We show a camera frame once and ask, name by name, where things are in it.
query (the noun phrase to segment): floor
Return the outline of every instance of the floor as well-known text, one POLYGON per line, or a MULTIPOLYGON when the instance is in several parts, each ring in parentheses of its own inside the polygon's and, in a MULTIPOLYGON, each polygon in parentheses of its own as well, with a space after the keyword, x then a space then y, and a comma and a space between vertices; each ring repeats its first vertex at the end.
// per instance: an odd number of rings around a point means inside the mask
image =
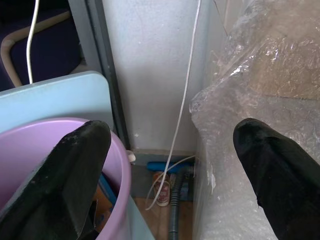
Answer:
MULTIPOLYGON (((168 240, 170 205, 160 207, 155 205, 151 210, 145 210, 145 199, 134 198, 144 220, 156 240, 168 240)), ((182 201, 179 212, 179 240, 192 240, 193 202, 182 201)))

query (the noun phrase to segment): bubble wrap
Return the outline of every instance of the bubble wrap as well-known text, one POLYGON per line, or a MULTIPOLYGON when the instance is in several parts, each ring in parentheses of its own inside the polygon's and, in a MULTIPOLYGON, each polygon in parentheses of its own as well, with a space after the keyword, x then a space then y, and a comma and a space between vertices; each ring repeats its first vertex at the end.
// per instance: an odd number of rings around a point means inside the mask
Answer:
POLYGON ((320 163, 320 1, 256 0, 224 43, 212 84, 190 105, 200 134, 195 240, 276 240, 233 130, 256 118, 320 163))

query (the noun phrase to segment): white wire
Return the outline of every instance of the white wire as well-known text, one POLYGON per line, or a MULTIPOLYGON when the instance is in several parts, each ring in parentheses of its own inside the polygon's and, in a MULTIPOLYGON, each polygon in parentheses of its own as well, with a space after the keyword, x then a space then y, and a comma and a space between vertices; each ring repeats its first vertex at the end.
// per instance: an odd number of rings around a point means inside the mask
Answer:
POLYGON ((37 22, 37 17, 38 17, 38 11, 39 11, 39 3, 40 0, 35 0, 35 5, 34 5, 34 12, 33 12, 33 17, 32 17, 32 22, 31 22, 31 27, 29 31, 29 36, 28 40, 26 42, 26 66, 28 69, 28 76, 29 76, 29 83, 32 84, 34 82, 32 78, 32 70, 31 70, 31 54, 30 54, 30 49, 31 49, 31 42, 32 42, 32 37, 34 35, 35 27, 36 27, 36 22, 37 22))
MULTIPOLYGON (((177 166, 178 164, 184 162, 184 161, 187 161, 189 159, 192 159, 194 158, 195 156, 188 156, 184 159, 181 159, 180 161, 176 162, 175 164, 173 164, 171 167, 169 167, 167 170, 170 171, 171 169, 173 169, 175 166, 177 166)), ((156 183, 158 182, 158 180, 164 175, 165 172, 162 172, 158 177, 157 179, 153 182, 152 186, 150 187, 149 189, 149 192, 148 192, 148 195, 146 196, 146 200, 145 200, 145 207, 147 207, 147 201, 149 200, 149 197, 150 197, 150 194, 152 192, 152 189, 154 188, 154 186, 156 185, 156 183)))
POLYGON ((175 132, 174 132, 174 136, 173 136, 173 140, 172 140, 172 144, 171 144, 170 153, 169 153, 168 159, 166 161, 166 165, 165 165, 165 169, 164 169, 164 172, 163 172, 163 176, 162 176, 160 187, 159 187, 159 189, 158 189, 158 191, 157 191, 157 193, 156 193, 151 205, 145 209, 147 211, 150 210, 155 205, 155 203, 157 201, 157 198, 159 197, 160 191, 161 191, 161 189, 162 189, 162 187, 164 185, 164 182, 165 182, 165 178, 166 178, 166 174, 167 174, 167 171, 168 171, 169 163, 170 163, 170 160, 171 160, 171 157, 172 157, 172 153, 174 151, 175 142, 176 142, 178 130, 179 130, 179 127, 180 127, 181 117, 182 117, 182 113, 183 113, 184 106, 185 106, 185 101, 186 101, 186 96, 187 96, 187 90, 188 90, 188 84, 189 84, 189 78, 190 78, 191 63, 192 63, 192 58, 193 58, 193 54, 194 54, 196 29, 197 29, 197 25, 198 25, 201 1, 202 0, 198 0, 198 6, 197 6, 197 9, 196 9, 196 15, 195 15, 195 20, 194 20, 194 25, 193 25, 193 32, 192 32, 192 39, 191 39, 189 62, 188 62, 188 68, 187 68, 186 77, 185 77, 184 93, 183 93, 183 98, 182 98, 182 103, 181 103, 181 107, 180 107, 180 113, 179 113, 178 121, 177 121, 177 124, 176 124, 175 132))

